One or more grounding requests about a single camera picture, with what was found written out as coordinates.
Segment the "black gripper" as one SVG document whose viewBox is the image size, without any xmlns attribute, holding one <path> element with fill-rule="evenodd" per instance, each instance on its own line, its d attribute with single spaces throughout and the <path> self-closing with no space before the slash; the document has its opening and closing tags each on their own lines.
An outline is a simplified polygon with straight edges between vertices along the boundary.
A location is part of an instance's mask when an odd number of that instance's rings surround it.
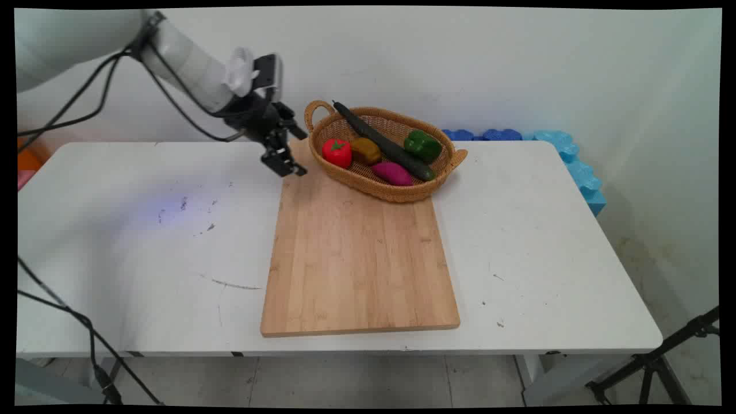
<svg viewBox="0 0 736 414">
<path fill-rule="evenodd" d="M 250 141 L 261 143 L 265 153 L 261 163 L 281 178 L 308 173 L 297 163 L 288 146 L 288 132 L 298 140 L 308 138 L 295 120 L 295 112 L 282 102 L 274 101 L 274 92 L 250 92 L 233 97 L 221 110 L 227 126 L 243 131 Z"/>
</svg>

